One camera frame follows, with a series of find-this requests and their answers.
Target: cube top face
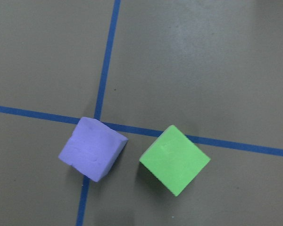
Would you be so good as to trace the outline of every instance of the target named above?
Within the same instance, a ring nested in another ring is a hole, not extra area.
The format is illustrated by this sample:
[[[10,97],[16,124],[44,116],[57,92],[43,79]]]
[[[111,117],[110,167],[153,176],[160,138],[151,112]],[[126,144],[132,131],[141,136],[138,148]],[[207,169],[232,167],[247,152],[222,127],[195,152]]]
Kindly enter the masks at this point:
[[[98,182],[108,173],[127,140],[102,122],[83,117],[59,158]]]
[[[169,126],[140,158],[175,196],[209,161],[210,158],[174,125]]]

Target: gray surface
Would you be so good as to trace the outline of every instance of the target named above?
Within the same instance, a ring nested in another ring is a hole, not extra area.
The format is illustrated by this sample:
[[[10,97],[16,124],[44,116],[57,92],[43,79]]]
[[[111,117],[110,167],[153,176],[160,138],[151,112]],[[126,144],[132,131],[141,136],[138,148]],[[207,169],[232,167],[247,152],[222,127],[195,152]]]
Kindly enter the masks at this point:
[[[112,6],[0,1],[0,105],[92,117]],[[102,120],[283,148],[283,1],[123,0]],[[73,128],[0,113],[0,226],[75,224]],[[84,225],[283,226],[283,157],[200,145],[212,161],[173,197],[138,162],[155,138],[124,135]]]

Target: green cube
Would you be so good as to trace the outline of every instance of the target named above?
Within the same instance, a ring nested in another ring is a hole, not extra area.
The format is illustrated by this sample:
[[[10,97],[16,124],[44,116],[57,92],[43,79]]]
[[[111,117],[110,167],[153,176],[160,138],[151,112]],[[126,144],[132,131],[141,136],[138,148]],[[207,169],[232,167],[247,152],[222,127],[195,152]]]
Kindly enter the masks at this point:
[[[140,158],[175,196],[209,161],[210,158],[174,125],[169,126]]]

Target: purple cube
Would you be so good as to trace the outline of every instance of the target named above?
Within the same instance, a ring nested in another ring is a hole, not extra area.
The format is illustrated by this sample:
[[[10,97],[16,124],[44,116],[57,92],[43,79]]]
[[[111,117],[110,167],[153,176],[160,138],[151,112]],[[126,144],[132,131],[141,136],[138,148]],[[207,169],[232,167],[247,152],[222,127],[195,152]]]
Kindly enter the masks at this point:
[[[109,172],[127,141],[102,122],[82,117],[58,157],[98,182]]]

